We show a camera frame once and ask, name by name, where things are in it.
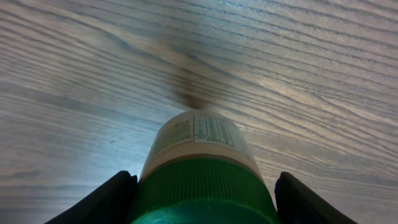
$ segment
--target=wooden surface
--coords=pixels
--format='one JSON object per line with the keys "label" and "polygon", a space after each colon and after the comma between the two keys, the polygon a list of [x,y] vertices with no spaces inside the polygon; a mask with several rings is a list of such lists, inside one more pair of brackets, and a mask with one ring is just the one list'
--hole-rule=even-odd
{"label": "wooden surface", "polygon": [[395,0],[0,1],[0,223],[43,223],[190,109],[359,223],[398,220]]}

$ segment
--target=wood grain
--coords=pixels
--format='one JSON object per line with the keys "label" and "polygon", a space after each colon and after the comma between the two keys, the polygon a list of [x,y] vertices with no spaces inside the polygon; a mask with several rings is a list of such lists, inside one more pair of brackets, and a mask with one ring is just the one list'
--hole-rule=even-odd
{"label": "wood grain", "polygon": [[398,219],[395,0],[3,0],[0,223],[43,223],[191,106],[234,119],[271,193],[293,173]]}

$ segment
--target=wooden table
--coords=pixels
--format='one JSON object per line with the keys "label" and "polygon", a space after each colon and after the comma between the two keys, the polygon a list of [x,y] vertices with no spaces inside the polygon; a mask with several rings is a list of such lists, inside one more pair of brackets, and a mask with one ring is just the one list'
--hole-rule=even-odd
{"label": "wooden table", "polygon": [[190,105],[358,223],[398,220],[395,0],[0,1],[0,223],[139,174]]}

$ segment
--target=green lid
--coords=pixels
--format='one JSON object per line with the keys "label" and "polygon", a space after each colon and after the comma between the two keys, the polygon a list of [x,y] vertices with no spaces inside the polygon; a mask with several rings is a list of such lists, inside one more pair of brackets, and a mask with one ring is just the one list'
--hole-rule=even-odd
{"label": "green lid", "polygon": [[131,223],[279,223],[266,186],[221,159],[185,159],[139,183]]}

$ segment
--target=green plastic cap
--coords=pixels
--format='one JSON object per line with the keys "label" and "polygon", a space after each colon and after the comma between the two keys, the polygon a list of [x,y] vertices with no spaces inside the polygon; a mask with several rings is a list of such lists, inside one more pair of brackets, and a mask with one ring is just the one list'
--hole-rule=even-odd
{"label": "green plastic cap", "polygon": [[271,196],[254,174],[222,159],[185,159],[139,183],[131,223],[279,224]]}

